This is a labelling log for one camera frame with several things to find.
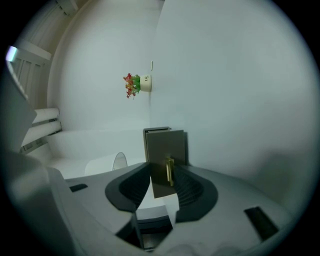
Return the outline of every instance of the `potted plant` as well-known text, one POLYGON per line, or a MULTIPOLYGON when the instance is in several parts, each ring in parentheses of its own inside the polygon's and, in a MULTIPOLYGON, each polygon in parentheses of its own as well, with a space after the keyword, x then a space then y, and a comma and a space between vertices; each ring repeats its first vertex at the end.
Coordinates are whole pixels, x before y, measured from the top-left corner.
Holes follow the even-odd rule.
POLYGON ((146 74, 143 76, 132 76, 130 73, 123 77, 125 81, 125 88, 127 89, 126 97, 129 99, 131 96, 135 97, 140 91, 151 92, 151 75, 146 74))

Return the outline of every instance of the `light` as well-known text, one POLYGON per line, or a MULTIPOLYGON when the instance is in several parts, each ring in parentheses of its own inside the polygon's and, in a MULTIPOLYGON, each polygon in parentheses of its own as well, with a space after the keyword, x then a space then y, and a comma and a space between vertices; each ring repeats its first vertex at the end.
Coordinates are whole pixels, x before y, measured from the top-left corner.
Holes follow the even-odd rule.
POLYGON ((10 46, 8 52, 6 53, 5 59, 8 62, 12 62, 14 60, 16 52, 17 52, 17 48, 13 47, 13 46, 10 46))

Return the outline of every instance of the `gold handle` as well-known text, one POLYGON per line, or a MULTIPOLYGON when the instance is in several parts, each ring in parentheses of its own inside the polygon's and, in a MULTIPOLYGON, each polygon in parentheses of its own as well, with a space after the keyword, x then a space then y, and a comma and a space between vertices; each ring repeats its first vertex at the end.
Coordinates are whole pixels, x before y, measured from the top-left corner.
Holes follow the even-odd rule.
POLYGON ((172 174, 174 172, 175 160, 171 157, 166 157, 166 177, 168 182, 170 182, 170 186, 174 186, 174 180, 172 178, 172 174))

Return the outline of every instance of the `white flower pot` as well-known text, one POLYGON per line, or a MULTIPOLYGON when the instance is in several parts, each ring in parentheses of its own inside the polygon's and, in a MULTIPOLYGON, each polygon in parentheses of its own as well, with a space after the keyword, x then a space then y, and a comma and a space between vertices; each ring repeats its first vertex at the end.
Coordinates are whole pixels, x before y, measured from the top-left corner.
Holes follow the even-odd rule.
POLYGON ((140 76, 140 90, 143 92, 151 92, 151 75, 145 74, 140 76))

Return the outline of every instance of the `black rectangular slot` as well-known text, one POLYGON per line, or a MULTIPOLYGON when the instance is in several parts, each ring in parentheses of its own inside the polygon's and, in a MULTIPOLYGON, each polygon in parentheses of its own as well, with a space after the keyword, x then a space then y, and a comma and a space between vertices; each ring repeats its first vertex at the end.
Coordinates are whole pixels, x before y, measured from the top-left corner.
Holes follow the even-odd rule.
POLYGON ((72 192, 76 192, 76 191, 79 191, 79 190, 83 190, 85 188, 87 188, 88 186, 86 184, 78 184, 78 185, 74 185, 74 186, 70 186, 70 190, 72 192))
POLYGON ((260 207, 249 208, 244 210, 244 212, 262 241, 267 240, 279 231, 260 207))

